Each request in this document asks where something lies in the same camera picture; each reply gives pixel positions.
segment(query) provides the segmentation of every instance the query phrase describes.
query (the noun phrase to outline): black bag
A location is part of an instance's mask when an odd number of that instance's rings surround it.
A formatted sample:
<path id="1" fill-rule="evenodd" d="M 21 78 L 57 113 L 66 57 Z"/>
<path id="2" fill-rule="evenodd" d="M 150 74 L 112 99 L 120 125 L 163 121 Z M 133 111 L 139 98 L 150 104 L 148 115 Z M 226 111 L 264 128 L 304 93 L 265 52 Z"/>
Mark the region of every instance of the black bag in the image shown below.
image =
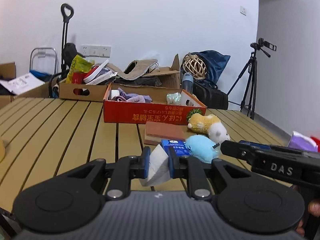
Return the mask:
<path id="1" fill-rule="evenodd" d="M 197 80 L 194 80 L 193 94 L 208 108 L 228 109 L 228 95 L 219 89 L 204 87 Z"/>

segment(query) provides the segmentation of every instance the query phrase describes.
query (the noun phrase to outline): blue plush toy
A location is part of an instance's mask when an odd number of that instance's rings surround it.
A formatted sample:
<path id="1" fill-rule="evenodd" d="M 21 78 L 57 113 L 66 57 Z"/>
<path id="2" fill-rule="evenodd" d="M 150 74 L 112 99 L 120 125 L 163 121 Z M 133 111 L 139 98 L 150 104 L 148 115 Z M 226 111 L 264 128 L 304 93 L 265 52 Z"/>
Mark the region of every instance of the blue plush toy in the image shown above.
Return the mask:
<path id="1" fill-rule="evenodd" d="M 186 148 L 190 151 L 190 155 L 197 157 L 203 163 L 211 163 L 218 158 L 219 149 L 214 148 L 216 143 L 204 135 L 193 135 L 186 139 Z"/>

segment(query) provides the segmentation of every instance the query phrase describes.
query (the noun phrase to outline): tripod handle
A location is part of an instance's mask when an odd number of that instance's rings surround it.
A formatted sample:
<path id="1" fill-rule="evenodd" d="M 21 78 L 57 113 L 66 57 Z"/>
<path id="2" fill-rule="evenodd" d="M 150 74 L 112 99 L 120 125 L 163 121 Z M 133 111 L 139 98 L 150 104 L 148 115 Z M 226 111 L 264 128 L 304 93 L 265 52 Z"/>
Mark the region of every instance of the tripod handle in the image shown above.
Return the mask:
<path id="1" fill-rule="evenodd" d="M 261 50 L 263 51 L 263 53 L 264 53 L 264 54 L 266 54 L 266 55 L 267 55 L 267 57 L 268 57 L 268 58 L 270 58 L 270 57 L 271 57 L 271 55 L 270 55 L 268 52 L 266 52 L 266 51 L 265 51 L 265 50 L 263 50 L 263 49 L 261 49 Z"/>

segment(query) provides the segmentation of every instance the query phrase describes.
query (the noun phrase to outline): plush toy head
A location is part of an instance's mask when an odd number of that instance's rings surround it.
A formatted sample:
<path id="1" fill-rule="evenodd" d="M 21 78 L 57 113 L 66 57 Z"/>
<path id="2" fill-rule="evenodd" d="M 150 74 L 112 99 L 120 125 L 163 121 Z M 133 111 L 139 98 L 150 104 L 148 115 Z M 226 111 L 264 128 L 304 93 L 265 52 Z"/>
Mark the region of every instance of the plush toy head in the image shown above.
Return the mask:
<path id="1" fill-rule="evenodd" d="M 220 122 L 220 119 L 214 114 L 203 116 L 201 114 L 193 114 L 188 121 L 188 128 L 195 133 L 207 134 L 207 130 L 213 123 Z"/>
<path id="2" fill-rule="evenodd" d="M 204 163 L 211 163 L 218 158 L 218 149 L 214 149 L 216 144 L 204 135 L 193 135 L 186 139 L 186 148 L 190 151 L 190 155 L 197 157 Z"/>
<path id="3" fill-rule="evenodd" d="M 216 122 L 208 128 L 208 136 L 213 142 L 220 144 L 230 140 L 230 136 L 221 122 Z"/>

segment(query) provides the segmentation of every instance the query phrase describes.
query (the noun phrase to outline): yellow plastic bag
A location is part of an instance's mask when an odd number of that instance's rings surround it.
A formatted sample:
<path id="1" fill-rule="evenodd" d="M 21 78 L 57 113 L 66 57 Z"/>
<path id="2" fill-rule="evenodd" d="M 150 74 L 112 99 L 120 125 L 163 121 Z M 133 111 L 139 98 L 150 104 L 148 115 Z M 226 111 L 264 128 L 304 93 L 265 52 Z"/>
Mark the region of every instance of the yellow plastic bag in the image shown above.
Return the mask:
<path id="1" fill-rule="evenodd" d="M 71 63 L 69 73 L 67 75 L 66 83 L 70 84 L 72 83 L 72 76 L 74 72 L 84 72 L 88 73 L 92 66 L 94 65 L 94 62 L 86 61 L 83 57 L 76 55 Z"/>

